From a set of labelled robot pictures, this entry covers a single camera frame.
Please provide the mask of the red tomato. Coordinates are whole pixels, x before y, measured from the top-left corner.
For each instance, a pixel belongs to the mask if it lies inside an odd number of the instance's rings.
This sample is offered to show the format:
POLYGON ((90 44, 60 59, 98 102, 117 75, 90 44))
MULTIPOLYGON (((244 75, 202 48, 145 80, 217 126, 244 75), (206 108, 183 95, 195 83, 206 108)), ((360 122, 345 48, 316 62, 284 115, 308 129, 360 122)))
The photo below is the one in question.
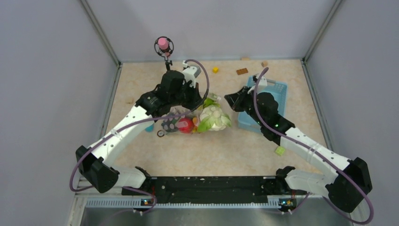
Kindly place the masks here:
POLYGON ((194 129, 194 123, 190 118, 181 118, 176 124, 181 133, 190 134, 194 129))

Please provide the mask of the white cauliflower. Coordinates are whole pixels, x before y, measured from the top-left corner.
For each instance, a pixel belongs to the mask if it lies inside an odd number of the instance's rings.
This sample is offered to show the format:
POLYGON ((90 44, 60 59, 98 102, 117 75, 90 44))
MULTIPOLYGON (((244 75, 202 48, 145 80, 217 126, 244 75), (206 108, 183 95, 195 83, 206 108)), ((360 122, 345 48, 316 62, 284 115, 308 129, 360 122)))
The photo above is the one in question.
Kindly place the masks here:
POLYGON ((197 126, 198 133, 220 131, 224 130, 226 127, 231 127, 231 119, 218 105, 205 107, 199 115, 199 125, 197 126))

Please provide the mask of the red pepper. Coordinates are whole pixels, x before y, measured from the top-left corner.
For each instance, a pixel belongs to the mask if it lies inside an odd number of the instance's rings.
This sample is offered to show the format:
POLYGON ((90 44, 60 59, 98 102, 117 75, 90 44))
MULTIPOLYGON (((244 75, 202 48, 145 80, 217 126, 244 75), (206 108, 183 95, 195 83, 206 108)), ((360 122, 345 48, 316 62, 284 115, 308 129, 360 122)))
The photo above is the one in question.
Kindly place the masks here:
POLYGON ((198 117, 193 117, 192 122, 193 122, 193 125, 194 125, 192 132, 193 133, 197 133, 198 126, 200 124, 200 120, 199 120, 198 117))

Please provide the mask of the clear zip top bag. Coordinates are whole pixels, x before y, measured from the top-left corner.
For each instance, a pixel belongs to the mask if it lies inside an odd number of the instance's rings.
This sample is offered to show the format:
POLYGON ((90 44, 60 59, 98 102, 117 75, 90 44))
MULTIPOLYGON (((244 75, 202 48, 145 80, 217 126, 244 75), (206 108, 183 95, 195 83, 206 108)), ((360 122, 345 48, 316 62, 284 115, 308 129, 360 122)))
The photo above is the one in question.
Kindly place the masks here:
MULTIPOLYGON (((169 118, 178 117, 179 120, 180 120, 181 118, 190 118, 190 119, 193 119, 193 117, 198 117, 198 118, 199 118, 199 115, 202 113, 202 110, 203 110, 202 105, 199 106, 199 107, 198 107, 196 110, 194 110, 193 112, 191 112, 190 110, 185 109, 185 108, 183 108, 183 107, 173 107, 173 108, 171 108, 171 110, 170 110, 170 112, 167 114, 167 116, 168 116, 169 118)), ((180 131, 172 132, 172 133, 182 134, 180 131)))

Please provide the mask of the light blue plastic basket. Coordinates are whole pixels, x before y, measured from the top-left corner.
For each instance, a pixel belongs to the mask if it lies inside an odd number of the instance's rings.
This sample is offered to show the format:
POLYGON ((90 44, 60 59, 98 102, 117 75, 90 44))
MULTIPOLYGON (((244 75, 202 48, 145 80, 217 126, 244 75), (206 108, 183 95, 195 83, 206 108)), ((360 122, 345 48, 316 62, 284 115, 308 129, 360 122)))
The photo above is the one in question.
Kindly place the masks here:
MULTIPOLYGON (((288 85, 281 81, 274 81, 267 79, 267 86, 260 90, 261 85, 258 87, 258 94, 261 97, 266 97, 264 101, 257 101, 257 106, 260 108, 260 113, 265 113, 267 105, 270 110, 277 111, 281 116, 285 116, 287 104, 287 90, 288 85)), ((238 127, 250 132, 261 134, 261 126, 246 112, 238 114, 238 127)))

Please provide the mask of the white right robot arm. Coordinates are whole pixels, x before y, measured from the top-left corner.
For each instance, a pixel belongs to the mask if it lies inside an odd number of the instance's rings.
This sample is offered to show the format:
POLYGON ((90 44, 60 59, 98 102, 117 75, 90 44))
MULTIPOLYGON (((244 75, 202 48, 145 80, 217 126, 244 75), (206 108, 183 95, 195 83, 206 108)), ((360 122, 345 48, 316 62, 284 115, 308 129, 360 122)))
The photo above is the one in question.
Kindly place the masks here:
POLYGON ((311 192, 327 198, 339 210, 352 213, 371 192, 369 169, 363 159, 351 160, 309 138, 279 114, 279 104, 271 93, 244 86, 224 99, 233 111, 249 115, 265 138, 293 151, 320 171, 309 173, 290 166, 277 170, 276 188, 280 193, 311 192))

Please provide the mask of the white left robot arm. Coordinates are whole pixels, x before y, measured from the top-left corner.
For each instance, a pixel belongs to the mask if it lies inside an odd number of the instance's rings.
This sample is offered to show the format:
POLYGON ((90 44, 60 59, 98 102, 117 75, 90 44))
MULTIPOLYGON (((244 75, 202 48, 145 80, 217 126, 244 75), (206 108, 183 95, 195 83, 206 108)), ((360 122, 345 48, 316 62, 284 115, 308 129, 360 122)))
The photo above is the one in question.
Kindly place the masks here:
POLYGON ((196 110, 205 100, 200 96, 196 78, 203 70, 199 66, 184 63, 183 70, 168 70, 160 84, 142 94, 125 117, 106 135, 89 147, 80 146, 76 152, 79 172, 88 182, 88 189, 106 193, 114 186, 130 186, 139 194, 150 191, 151 182, 145 171, 139 168, 118 170, 113 163, 119 154, 147 127, 159 120, 169 119, 172 107, 182 106, 196 110))

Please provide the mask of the black grape bunch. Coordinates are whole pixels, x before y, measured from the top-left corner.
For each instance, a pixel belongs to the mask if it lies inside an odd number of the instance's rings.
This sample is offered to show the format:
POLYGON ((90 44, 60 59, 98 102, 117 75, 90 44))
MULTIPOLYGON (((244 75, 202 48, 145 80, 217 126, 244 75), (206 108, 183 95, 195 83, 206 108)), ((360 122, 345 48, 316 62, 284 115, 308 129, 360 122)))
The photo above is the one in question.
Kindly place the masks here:
POLYGON ((165 119, 161 123, 161 128, 166 133, 177 132, 179 131, 178 127, 176 126, 178 121, 178 117, 165 119))

